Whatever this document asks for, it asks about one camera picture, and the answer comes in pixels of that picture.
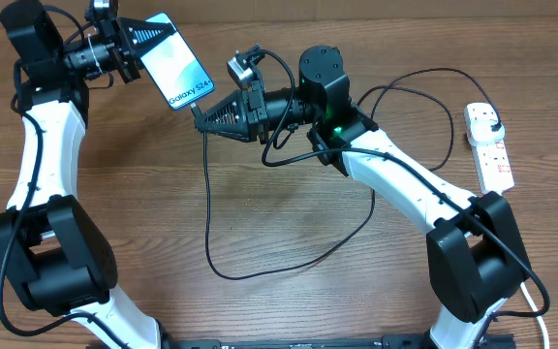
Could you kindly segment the blue Samsung Galaxy smartphone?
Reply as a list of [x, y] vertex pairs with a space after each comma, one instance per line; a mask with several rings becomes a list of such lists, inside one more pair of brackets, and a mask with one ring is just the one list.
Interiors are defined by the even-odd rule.
[[166, 23], [175, 30], [140, 58], [170, 108], [180, 110], [212, 93], [214, 82], [168, 15], [159, 13], [146, 22]]

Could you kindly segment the white power strip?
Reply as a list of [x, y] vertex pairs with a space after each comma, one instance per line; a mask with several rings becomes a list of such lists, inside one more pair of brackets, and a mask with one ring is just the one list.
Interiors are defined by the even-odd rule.
[[[466, 134], [470, 119], [489, 120], [495, 126], [498, 116], [487, 103], [471, 103], [464, 109]], [[512, 168], [504, 140], [486, 146], [471, 146], [482, 194], [503, 192], [514, 187]]]

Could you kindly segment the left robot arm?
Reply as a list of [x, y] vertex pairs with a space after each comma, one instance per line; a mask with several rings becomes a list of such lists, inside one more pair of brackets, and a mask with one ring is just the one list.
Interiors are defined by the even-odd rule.
[[93, 1], [63, 38], [39, 1], [14, 1], [0, 21], [18, 58], [12, 110], [24, 125], [21, 167], [0, 213], [0, 321], [11, 320], [4, 289], [54, 326], [74, 321], [105, 348], [170, 348], [164, 326], [144, 314], [118, 283], [108, 240], [78, 201], [78, 157], [88, 126], [89, 83], [101, 76], [137, 79], [143, 22], [121, 17], [114, 1]]

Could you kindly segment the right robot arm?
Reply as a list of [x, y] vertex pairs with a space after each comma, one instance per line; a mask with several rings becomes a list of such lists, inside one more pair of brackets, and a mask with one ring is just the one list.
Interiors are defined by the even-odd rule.
[[342, 175], [367, 185], [403, 213], [426, 240], [431, 287], [441, 303], [424, 333], [385, 334], [380, 348], [513, 348], [509, 334], [492, 334], [504, 303], [533, 276], [509, 203], [441, 179], [400, 150], [350, 95], [337, 48], [304, 51], [288, 87], [267, 91], [259, 70], [263, 48], [228, 64], [237, 89], [208, 111], [196, 129], [244, 143], [275, 144], [282, 131], [304, 125], [311, 153]]

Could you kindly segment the white charger plug adapter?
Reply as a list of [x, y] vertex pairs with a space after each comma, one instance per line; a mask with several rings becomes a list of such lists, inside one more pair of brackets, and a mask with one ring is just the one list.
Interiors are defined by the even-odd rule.
[[501, 125], [494, 129], [494, 126], [489, 120], [470, 119], [467, 129], [469, 144], [478, 147], [502, 141], [506, 135], [505, 127]]

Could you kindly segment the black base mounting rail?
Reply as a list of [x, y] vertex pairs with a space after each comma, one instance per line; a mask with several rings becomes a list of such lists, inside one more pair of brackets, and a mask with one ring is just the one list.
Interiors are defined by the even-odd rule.
[[176, 341], [168, 348], [176, 349], [425, 349], [435, 348], [424, 334], [387, 334], [381, 338], [329, 339], [304, 341], [241, 341], [219, 340]]

